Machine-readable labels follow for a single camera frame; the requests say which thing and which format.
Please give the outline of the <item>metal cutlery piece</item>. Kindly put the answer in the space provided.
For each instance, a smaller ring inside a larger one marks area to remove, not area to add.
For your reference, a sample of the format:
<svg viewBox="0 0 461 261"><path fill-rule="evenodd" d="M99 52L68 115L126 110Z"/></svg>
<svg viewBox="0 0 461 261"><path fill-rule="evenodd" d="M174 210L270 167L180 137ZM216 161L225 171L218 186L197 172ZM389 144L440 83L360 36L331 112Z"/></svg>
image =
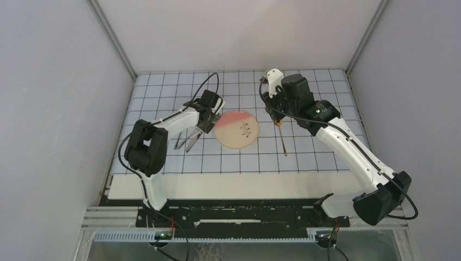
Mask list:
<svg viewBox="0 0 461 261"><path fill-rule="evenodd" d="M186 147L186 153L188 153L192 149L192 147L197 142L197 140L201 137L202 134L203 134L203 130L201 130L200 128L196 128L192 131L191 135L188 137L189 143Z"/></svg>

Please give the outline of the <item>metal spoon wooden handle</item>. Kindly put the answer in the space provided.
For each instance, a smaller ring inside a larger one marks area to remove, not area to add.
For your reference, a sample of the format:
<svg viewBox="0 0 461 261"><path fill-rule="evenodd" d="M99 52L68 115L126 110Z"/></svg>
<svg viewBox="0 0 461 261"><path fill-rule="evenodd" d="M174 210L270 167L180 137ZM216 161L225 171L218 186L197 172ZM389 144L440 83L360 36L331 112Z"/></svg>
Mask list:
<svg viewBox="0 0 461 261"><path fill-rule="evenodd" d="M287 157L288 153L287 153L286 146L285 146L285 143L284 143L284 140L283 140L283 134L282 134L282 129L281 129L282 123L281 123L281 121L274 121L274 124L278 128L278 131L279 131L279 136L280 136L281 144L282 144L282 148L283 148L283 154L284 154L285 157Z"/></svg>

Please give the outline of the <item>white checked tablecloth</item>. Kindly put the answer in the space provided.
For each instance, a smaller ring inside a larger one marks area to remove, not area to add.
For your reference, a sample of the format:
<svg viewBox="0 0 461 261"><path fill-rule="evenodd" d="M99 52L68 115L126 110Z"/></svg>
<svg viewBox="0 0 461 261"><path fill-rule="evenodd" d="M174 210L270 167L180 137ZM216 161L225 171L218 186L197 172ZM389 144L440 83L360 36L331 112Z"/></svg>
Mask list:
<svg viewBox="0 0 461 261"><path fill-rule="evenodd" d="M134 83L119 144L126 146L124 139L137 120L164 119L210 90L224 98L224 113L249 116L244 127L250 134L248 146L228 148L210 132L188 148L182 141L192 133L189 128L168 141L162 174L347 171L336 153L294 119L285 117L274 124L259 96L265 90L259 84L261 77L260 71L219 72L216 76L211 72L141 73Z"/></svg>

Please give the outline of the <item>iridescent rainbow fork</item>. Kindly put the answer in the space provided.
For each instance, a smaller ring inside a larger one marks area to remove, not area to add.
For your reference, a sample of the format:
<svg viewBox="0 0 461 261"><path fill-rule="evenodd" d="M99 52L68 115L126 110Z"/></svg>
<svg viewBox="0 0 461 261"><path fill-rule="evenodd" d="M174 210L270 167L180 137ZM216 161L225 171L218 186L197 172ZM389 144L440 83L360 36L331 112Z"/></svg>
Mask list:
<svg viewBox="0 0 461 261"><path fill-rule="evenodd" d="M182 132L180 132L180 133L178 134L178 137L177 137L177 139L176 139L176 143L175 143L175 146L174 146L174 150L177 150L177 149L178 149L178 145L179 145L181 136L182 136Z"/></svg>

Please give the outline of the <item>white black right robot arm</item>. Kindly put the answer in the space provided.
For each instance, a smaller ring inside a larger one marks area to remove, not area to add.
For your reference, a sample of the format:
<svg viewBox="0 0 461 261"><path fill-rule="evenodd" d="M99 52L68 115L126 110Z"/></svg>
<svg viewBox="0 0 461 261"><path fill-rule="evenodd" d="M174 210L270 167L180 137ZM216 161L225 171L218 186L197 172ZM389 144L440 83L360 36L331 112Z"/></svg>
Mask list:
<svg viewBox="0 0 461 261"><path fill-rule="evenodd" d="M359 217L372 226L384 218L407 219L393 215L392 211L404 200L415 206L407 193L412 182L410 175L405 171L395 172L380 161L352 132L331 102L315 99L305 77L285 76L272 69L261 77L258 92L274 122L286 116L294 119L338 155L360 185L357 192L330 192L320 198L314 211L317 224L329 226L335 218L346 216Z"/></svg>

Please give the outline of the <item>cream pink branch plate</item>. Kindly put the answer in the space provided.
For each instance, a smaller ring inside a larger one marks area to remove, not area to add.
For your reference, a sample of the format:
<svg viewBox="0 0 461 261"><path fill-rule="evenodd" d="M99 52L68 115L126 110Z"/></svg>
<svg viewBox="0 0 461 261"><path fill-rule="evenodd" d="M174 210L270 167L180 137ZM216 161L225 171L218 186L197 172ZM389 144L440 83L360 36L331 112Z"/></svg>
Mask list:
<svg viewBox="0 0 461 261"><path fill-rule="evenodd" d="M256 118L248 112L229 111L221 116L213 132L222 146L240 150L256 141L259 125Z"/></svg>

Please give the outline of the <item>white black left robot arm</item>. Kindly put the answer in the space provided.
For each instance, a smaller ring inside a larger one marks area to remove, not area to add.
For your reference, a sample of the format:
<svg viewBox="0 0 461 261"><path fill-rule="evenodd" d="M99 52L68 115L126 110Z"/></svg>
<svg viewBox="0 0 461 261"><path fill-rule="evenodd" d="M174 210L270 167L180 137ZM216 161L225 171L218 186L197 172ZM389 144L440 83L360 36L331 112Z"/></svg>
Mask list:
<svg viewBox="0 0 461 261"><path fill-rule="evenodd" d="M140 178L143 202L151 208L148 218L156 226L165 226L170 219L170 212L163 208L167 196L160 177L169 140L191 127L198 134L209 133L220 119L224 104L225 100L217 93L204 90L200 98L184 103L164 119L137 120L122 140L117 157L125 169Z"/></svg>

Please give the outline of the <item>silver metal fork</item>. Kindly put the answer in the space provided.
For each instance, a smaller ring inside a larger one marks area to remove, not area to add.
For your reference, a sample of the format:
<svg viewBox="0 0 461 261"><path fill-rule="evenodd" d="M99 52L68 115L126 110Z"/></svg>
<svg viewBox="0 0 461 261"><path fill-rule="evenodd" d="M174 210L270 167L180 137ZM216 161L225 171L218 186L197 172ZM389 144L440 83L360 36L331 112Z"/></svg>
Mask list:
<svg viewBox="0 0 461 261"><path fill-rule="evenodd" d="M188 140L194 138L197 135L196 131L193 131L190 135L188 135L183 141L178 143L178 145L175 147L176 150L180 149Z"/></svg>

